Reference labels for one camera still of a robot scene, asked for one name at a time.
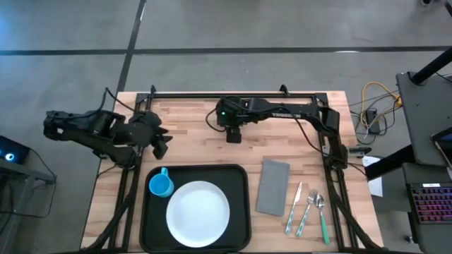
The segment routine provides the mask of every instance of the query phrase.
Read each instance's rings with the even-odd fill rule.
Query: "blue mug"
[[[168,169],[163,167],[160,174],[156,174],[149,181],[149,190],[152,194],[161,198],[171,196],[174,191],[174,184],[168,177]]]

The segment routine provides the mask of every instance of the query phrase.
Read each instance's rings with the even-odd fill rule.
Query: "mug handle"
[[[162,171],[160,172],[161,174],[164,174],[165,176],[168,176],[168,169],[163,167]]]

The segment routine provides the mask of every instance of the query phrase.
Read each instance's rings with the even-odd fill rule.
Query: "floor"
[[[144,3],[144,11],[137,11]],[[396,90],[396,73],[417,71],[438,56],[452,44],[451,23],[441,5],[425,8],[415,0],[0,1],[0,135],[36,149],[58,175],[52,212],[23,220],[14,253],[77,250],[90,205],[99,159],[80,145],[46,139],[46,111],[84,112],[98,106],[104,87],[137,91],[150,85],[209,91],[286,84],[290,90],[345,90],[351,104],[360,101],[366,82]],[[294,47],[298,53],[168,50],[132,57],[134,47]],[[442,73],[452,73],[452,66]],[[383,93],[370,87],[366,97]],[[377,108],[390,104],[382,101]],[[112,108],[111,100],[105,108]],[[352,109],[359,111],[359,105]],[[402,110],[395,119],[371,145],[373,155],[409,143]],[[49,196],[45,190],[36,194],[30,210],[46,212]],[[403,240],[410,233],[406,216],[389,211],[382,200],[375,204],[385,246],[419,251]]]

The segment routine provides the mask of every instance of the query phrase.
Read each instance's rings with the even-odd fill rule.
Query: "wooden table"
[[[340,135],[343,144],[356,145],[357,140],[345,92],[326,93],[330,107],[340,112]],[[133,107],[136,92],[121,92],[118,98]],[[310,102],[308,99],[269,99],[269,101]],[[250,123],[241,128],[242,143],[229,144],[226,143],[225,133],[213,131],[205,123],[206,114],[215,107],[216,102],[217,99],[153,99],[152,111],[159,115],[163,121],[162,126],[170,130],[169,135],[174,136],[174,139],[168,143],[169,149],[162,160],[156,160],[151,149],[146,149],[144,152],[129,251],[143,251],[139,243],[139,232],[145,178],[149,171],[158,166],[187,164],[240,164],[246,169],[249,181],[252,238],[249,245],[242,250],[243,252],[337,250],[321,155],[308,145],[296,122],[289,119],[267,119],[259,124]],[[117,103],[114,111],[127,117],[131,116],[129,110]],[[215,114],[211,116],[210,122],[215,123]],[[306,121],[301,123],[310,141],[319,146],[317,132],[311,124]],[[264,159],[274,159],[290,164],[285,215],[282,217],[256,212],[256,198]],[[349,161],[359,163],[358,159],[349,159]],[[100,171],[111,166],[112,162],[103,161]],[[120,176],[120,169],[114,169],[101,175],[97,180],[81,247],[89,246],[112,218]],[[284,234],[285,225],[300,181],[303,182],[302,196],[295,208],[292,233],[286,235]],[[345,170],[345,181],[353,215],[371,239],[383,246],[367,180],[356,169],[349,167]],[[329,246],[323,243],[320,216],[316,208],[311,209],[309,213],[302,237],[295,237],[296,228],[307,206],[305,200],[308,190],[312,188],[319,190],[326,200],[323,213],[331,238]],[[350,246],[345,219],[342,215],[340,218],[345,245]],[[122,238],[121,226],[117,236],[118,244],[121,243]]]

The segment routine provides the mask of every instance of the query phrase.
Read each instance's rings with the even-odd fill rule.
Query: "rgb keyboard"
[[[452,224],[452,183],[410,184],[408,192],[420,224]]]

